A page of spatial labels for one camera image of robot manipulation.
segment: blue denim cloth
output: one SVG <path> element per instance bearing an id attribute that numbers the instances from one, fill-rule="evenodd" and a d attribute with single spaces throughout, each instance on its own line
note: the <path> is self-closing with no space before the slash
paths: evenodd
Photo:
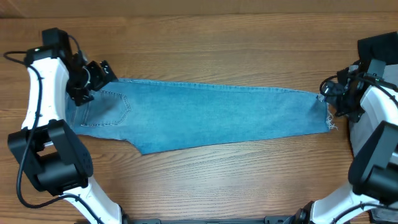
<path id="1" fill-rule="evenodd" d="M 67 97 L 74 132 L 142 154 L 329 131 L 326 103 L 306 91 L 120 79 L 92 94 L 80 107 Z"/>

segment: wooden table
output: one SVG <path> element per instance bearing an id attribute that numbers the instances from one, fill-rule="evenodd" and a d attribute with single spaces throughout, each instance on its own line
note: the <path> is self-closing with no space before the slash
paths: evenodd
<path id="1" fill-rule="evenodd" d="M 90 59 L 107 60 L 118 77 L 317 92 L 323 79 L 357 60 L 358 39 L 396 30 L 397 18 L 357 13 L 2 19 L 0 49 L 40 46 L 40 31 L 59 27 L 78 39 Z M 39 210 L 18 202 L 18 163 L 6 139 L 25 118 L 29 78 L 23 66 L 3 58 L 0 71 L 0 220 L 82 219 L 66 202 Z M 326 134 L 147 156 L 127 142 L 80 138 L 91 152 L 97 181 L 133 218 L 260 218 L 294 214 L 347 181 L 348 130 L 344 118 L 335 121 L 338 130 Z M 51 198 L 26 178 L 22 191 L 31 203 Z"/>

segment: pocket stitching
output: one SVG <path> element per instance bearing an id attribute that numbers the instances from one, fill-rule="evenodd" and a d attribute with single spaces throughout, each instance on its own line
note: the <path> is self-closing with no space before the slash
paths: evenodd
<path id="1" fill-rule="evenodd" d="M 108 91 L 108 90 L 100 90 L 100 92 L 109 93 L 109 94 L 113 94 L 113 95 L 120 95 L 123 98 L 124 105 L 126 106 L 126 112 L 121 116 L 120 121 L 117 121 L 117 122 L 114 122 L 114 123 L 101 123 L 101 124 L 90 124 L 89 125 L 86 122 L 87 122 L 88 112 L 90 111 L 90 105 L 87 105 L 87 110 L 85 111 L 85 114 L 83 116 L 84 117 L 84 123 L 81 124 L 80 126 L 83 126 L 83 127 L 115 126 L 115 125 L 118 125 L 118 124 L 122 123 L 124 121 L 124 119 L 126 119 L 127 115 L 130 113 L 131 107 L 130 107 L 130 104 L 129 104 L 129 101 L 128 101 L 127 97 L 124 94 L 115 93 L 115 92 Z"/>

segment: jeans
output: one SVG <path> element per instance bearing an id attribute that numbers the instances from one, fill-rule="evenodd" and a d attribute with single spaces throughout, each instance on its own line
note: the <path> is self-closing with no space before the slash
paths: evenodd
<path id="1" fill-rule="evenodd" d="M 80 107 L 67 96 L 74 132 L 142 154 L 329 131 L 326 103 L 306 91 L 120 79 L 92 94 Z"/>

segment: frayed edge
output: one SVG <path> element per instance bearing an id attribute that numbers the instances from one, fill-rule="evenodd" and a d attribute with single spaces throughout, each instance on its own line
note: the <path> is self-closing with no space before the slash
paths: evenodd
<path id="1" fill-rule="evenodd" d="M 338 127 L 333 122 L 333 114 L 329 111 L 329 104 L 327 105 L 327 107 L 328 107 L 328 116 L 326 117 L 326 125 L 328 126 L 329 130 L 332 129 L 338 130 Z"/>

